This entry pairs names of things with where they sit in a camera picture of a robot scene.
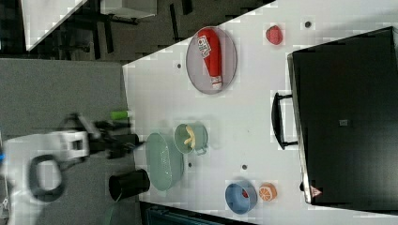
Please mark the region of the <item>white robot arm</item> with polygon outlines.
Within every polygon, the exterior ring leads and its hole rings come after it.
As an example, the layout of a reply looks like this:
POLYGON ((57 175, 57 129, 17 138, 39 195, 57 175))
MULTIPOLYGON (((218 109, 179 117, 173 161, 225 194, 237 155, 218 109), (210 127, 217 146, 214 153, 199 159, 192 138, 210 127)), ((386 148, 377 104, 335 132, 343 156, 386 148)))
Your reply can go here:
POLYGON ((36 225, 42 210, 65 193, 65 170, 92 154, 126 154, 141 144, 135 134, 107 135, 95 127, 30 134, 3 142, 1 175, 11 185, 3 202, 8 225, 36 225))

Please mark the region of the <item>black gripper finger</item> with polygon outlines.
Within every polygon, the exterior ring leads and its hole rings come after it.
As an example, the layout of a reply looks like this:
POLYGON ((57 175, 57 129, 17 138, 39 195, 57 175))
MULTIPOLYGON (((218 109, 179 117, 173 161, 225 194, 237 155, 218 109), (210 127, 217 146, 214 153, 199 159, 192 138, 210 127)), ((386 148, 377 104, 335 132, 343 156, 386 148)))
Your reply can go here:
POLYGON ((102 129, 121 129, 130 128, 131 123, 123 123, 117 121, 96 121, 95 126, 102 129))
POLYGON ((133 151, 134 149, 140 147, 143 144, 144 144, 144 142, 137 142, 137 143, 125 142, 122 144, 122 149, 124 151, 133 151))

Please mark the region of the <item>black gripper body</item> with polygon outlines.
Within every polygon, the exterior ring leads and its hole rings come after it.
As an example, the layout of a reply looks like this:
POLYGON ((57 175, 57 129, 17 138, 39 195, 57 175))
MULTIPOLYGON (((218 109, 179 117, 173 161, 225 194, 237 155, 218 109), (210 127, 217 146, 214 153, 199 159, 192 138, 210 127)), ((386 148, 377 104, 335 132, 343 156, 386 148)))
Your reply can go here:
POLYGON ((122 158, 126 155, 126 151, 122 149, 122 142, 113 134, 118 129, 102 129, 94 127, 99 132, 99 137, 89 136, 89 153, 91 155, 105 151, 108 159, 122 158))

